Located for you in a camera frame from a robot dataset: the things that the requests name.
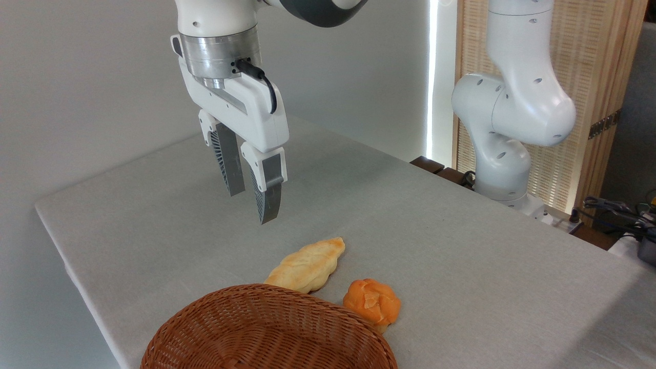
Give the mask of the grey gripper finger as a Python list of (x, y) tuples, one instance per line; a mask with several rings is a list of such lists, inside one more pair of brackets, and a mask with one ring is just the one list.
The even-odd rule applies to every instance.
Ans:
[(288, 180), (284, 148), (262, 153), (250, 142), (244, 142), (240, 150), (251, 171), (260, 224), (265, 224), (276, 219), (282, 184)]
[(204, 141), (207, 147), (213, 149), (215, 153), (229, 195), (236, 196), (244, 192), (243, 171), (236, 133), (204, 109), (199, 111), (198, 119)]

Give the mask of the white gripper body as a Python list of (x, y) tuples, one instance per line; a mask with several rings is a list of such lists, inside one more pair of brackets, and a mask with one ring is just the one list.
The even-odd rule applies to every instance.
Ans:
[(178, 54), (183, 81), (192, 101), (260, 152), (282, 147), (289, 139), (289, 128), (277, 87), (273, 86), (277, 103), (274, 113), (267, 84), (245, 73), (221, 79), (217, 87), (207, 87), (189, 72), (182, 56), (181, 40), (180, 35), (171, 36), (171, 45)]

